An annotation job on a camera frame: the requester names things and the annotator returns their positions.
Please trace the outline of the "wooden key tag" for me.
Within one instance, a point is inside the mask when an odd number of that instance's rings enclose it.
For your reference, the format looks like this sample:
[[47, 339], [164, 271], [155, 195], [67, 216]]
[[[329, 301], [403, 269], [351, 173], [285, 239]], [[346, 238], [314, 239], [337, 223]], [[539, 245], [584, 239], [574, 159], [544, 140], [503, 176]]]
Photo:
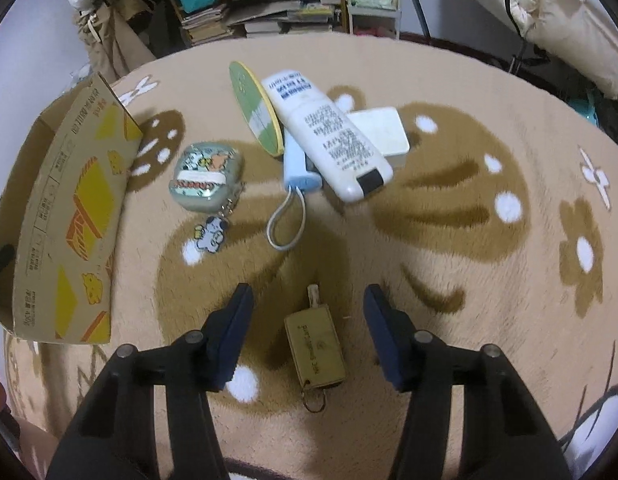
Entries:
[[326, 390], [345, 382], [346, 365], [329, 306], [318, 284], [307, 287], [309, 307], [288, 315], [284, 328], [300, 385], [303, 407], [311, 414], [326, 408]]

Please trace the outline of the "cardboard box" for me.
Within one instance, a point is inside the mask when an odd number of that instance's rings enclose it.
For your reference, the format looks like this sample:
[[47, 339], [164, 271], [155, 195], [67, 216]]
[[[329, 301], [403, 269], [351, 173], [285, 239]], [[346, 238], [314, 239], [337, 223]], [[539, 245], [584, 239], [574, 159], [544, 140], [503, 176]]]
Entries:
[[0, 324], [105, 344], [121, 207], [143, 134], [99, 74], [33, 123], [0, 198]]

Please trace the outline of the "green cartoon earbuds case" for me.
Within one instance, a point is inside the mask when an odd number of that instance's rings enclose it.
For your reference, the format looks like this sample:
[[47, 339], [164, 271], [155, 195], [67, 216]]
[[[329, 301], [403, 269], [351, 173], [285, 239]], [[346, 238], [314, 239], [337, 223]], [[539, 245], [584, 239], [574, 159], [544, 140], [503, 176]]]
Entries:
[[179, 158], [169, 182], [169, 193], [187, 211], [205, 219], [194, 226], [198, 252], [217, 254], [223, 247], [233, 209], [243, 191], [243, 155], [219, 142], [189, 145]]

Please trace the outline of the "white lotion tube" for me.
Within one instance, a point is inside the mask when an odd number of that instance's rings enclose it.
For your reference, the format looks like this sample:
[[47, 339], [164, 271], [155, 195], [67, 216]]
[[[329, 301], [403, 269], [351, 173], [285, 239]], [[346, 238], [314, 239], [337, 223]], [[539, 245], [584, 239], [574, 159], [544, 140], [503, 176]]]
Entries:
[[388, 160], [309, 78], [282, 70], [261, 84], [285, 129], [342, 202], [359, 202], [393, 179]]

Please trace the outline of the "beige patterned carpet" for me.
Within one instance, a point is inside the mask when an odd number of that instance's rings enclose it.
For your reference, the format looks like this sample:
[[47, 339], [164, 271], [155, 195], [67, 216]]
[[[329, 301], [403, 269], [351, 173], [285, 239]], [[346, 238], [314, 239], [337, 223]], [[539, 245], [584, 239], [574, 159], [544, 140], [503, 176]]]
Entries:
[[[347, 205], [311, 194], [298, 245], [277, 252], [266, 224], [284, 195], [233, 96], [229, 65], [295, 68], [349, 112], [398, 110], [410, 141], [388, 188]], [[575, 478], [618, 452], [618, 145], [526, 81], [445, 50], [325, 32], [232, 39], [150, 62], [112, 85], [143, 134], [128, 171], [105, 344], [5, 336], [15, 414], [61, 434], [111, 352], [172, 341], [239, 281], [256, 312], [228, 391], [210, 399], [235, 467], [295, 479], [379, 479], [407, 400], [384, 382], [364, 326], [379, 284], [449, 344], [492, 342], [546, 415]], [[239, 201], [217, 254], [198, 252], [205, 217], [175, 203], [184, 150], [219, 142], [243, 155]], [[346, 365], [311, 414], [284, 320], [318, 284]]]

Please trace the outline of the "light blue power bank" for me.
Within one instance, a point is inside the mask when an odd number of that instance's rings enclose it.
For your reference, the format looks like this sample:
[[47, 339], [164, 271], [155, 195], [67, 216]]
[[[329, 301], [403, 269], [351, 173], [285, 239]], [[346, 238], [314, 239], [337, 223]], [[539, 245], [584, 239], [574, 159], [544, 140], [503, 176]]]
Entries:
[[[278, 252], [288, 252], [298, 244], [303, 232], [305, 232], [308, 218], [306, 195], [318, 192], [323, 187], [323, 180], [318, 171], [309, 168], [308, 157], [303, 148], [287, 129], [284, 129], [283, 136], [283, 188], [286, 191], [286, 196], [281, 205], [271, 214], [266, 227], [267, 241]], [[280, 244], [274, 236], [275, 226], [295, 198], [300, 203], [300, 225], [291, 240]]]

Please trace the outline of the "white flat power bank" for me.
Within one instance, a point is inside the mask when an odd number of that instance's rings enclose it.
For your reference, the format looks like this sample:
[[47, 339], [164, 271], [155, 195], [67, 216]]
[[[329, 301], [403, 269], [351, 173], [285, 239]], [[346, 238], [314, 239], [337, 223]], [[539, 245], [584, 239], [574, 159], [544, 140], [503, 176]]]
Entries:
[[358, 110], [349, 113], [348, 118], [393, 168], [405, 166], [411, 145], [395, 107]]

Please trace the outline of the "green yellow oval pouch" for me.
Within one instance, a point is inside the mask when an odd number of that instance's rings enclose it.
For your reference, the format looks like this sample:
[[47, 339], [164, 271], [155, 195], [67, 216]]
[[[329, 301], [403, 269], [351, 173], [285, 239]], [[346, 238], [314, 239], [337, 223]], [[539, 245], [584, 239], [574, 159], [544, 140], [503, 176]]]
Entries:
[[266, 153], [272, 157], [281, 156], [283, 132], [262, 84], [242, 62], [231, 62], [229, 74], [235, 99], [249, 130]]

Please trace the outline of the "tan hanging coat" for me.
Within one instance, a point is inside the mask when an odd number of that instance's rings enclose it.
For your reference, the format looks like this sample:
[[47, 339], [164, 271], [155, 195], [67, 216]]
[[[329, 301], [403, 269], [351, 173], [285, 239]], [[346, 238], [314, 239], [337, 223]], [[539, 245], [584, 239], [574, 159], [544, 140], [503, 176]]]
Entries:
[[100, 74], [108, 84], [156, 60], [120, 13], [106, 2], [95, 10], [77, 11], [74, 24], [93, 72]]

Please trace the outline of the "cream padded chair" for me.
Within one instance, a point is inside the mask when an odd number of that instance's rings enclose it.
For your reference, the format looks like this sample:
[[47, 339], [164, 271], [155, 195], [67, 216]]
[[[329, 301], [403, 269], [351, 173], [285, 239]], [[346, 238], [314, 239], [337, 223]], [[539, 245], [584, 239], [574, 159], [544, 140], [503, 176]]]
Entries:
[[618, 100], [618, 27], [599, 0], [476, 0], [521, 38]]

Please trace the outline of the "stack of books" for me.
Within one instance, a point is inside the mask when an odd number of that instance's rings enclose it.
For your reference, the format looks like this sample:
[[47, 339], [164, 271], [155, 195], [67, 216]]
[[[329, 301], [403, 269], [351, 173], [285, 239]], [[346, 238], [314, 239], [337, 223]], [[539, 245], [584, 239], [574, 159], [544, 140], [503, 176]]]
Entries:
[[190, 46], [233, 37], [266, 37], [341, 29], [341, 0], [222, 0], [182, 12], [181, 32]]

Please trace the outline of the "wooden shelf unit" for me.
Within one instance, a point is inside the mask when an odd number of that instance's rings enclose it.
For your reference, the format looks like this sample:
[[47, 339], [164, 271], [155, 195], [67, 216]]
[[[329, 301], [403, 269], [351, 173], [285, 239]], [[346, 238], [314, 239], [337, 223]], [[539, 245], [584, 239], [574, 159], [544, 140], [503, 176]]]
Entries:
[[348, 32], [346, 0], [215, 0], [189, 12], [169, 0], [184, 44], [305, 32]]

